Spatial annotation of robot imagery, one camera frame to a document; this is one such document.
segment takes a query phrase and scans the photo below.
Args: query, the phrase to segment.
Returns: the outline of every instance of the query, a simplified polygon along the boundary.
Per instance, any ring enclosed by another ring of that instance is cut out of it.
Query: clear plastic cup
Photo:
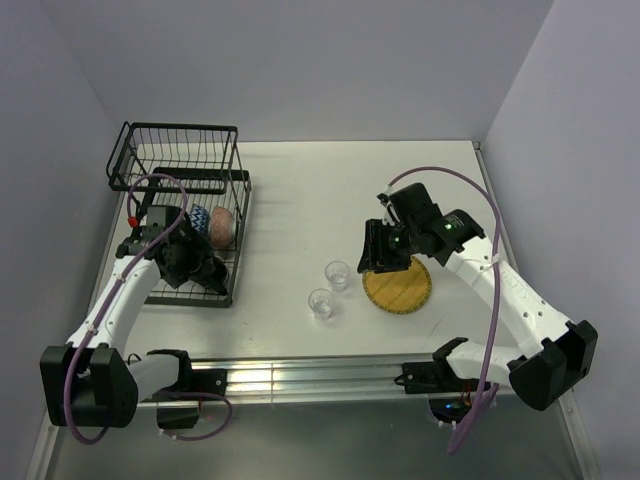
[[[324,274],[331,284],[331,290],[342,292],[349,285],[349,266],[344,262],[331,262],[324,270]]]
[[[328,320],[333,310],[334,298],[333,293],[329,290],[321,288],[314,290],[309,295],[309,308],[313,312],[313,316],[318,320]]]

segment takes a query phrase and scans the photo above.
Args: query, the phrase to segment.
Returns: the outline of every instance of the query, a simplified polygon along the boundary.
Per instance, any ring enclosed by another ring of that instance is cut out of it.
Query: wire basket
[[[240,249],[249,208],[251,177],[242,170],[236,127],[125,122],[107,164],[109,185],[126,191],[142,175],[165,173],[178,179],[188,193],[187,211],[200,205],[210,213],[216,206],[231,211],[236,220],[235,237],[216,256],[229,271],[228,295],[205,290],[194,282],[177,289],[164,280],[150,292],[145,303],[226,308],[233,303]],[[232,169],[237,162],[238,169]],[[180,206],[182,195],[165,179],[152,178],[136,187],[144,197],[136,201],[136,216],[144,217],[150,205]]]
[[[221,125],[125,122],[107,163],[109,186],[129,190],[142,175],[166,173],[202,180],[189,185],[187,193],[224,194],[228,172],[238,156],[238,129]],[[141,186],[138,191],[178,193],[175,185]]]

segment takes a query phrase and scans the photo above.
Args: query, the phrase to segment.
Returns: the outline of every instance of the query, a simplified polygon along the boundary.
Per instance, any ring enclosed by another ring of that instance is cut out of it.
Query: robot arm
[[[417,183],[379,198],[394,224],[367,221],[359,273],[404,270],[410,256],[421,253],[435,258],[491,305],[495,287],[491,265],[500,262],[499,319],[518,346],[493,348],[487,380],[512,387],[526,404],[544,410],[587,375],[597,340],[595,329],[586,320],[574,324],[506,262],[493,259],[491,242],[466,212],[442,215],[424,185]],[[458,379],[477,379],[485,346],[466,338],[452,342],[434,354],[434,361],[442,364],[439,371]]]
[[[135,226],[118,247],[109,282],[82,325],[65,346],[48,347],[43,353],[40,370],[54,425],[67,424],[63,394],[68,375],[73,376],[71,412],[78,426],[125,427],[139,401],[163,388],[189,387],[191,362],[187,352],[157,350],[130,366],[121,357],[140,309],[160,279],[174,288],[191,280],[226,294],[227,269],[214,256],[209,242],[193,229],[188,216],[178,222],[182,215],[177,207],[148,207],[146,225]],[[150,248],[175,222],[177,227]],[[132,263],[141,252],[144,257]],[[119,289],[113,288],[123,281]],[[105,305],[107,309],[96,327],[95,320]],[[83,345],[87,330],[93,335]],[[71,372],[71,360],[78,350],[80,360]]]

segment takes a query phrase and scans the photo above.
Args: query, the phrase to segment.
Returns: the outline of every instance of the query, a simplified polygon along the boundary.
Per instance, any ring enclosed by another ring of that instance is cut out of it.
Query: woven placemat
[[[422,307],[431,295],[431,275],[424,264],[411,257],[409,270],[362,275],[364,292],[385,312],[406,315]]]

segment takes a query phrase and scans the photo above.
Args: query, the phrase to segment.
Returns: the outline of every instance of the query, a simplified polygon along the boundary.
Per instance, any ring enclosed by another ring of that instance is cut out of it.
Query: lavender wall
[[[524,276],[599,331],[576,387],[605,478],[640,472],[640,3],[557,0],[485,142]]]
[[[42,0],[116,124],[481,139],[552,0]]]
[[[34,0],[0,2],[0,477],[24,478],[45,411],[38,362],[89,302],[115,195],[115,139]]]

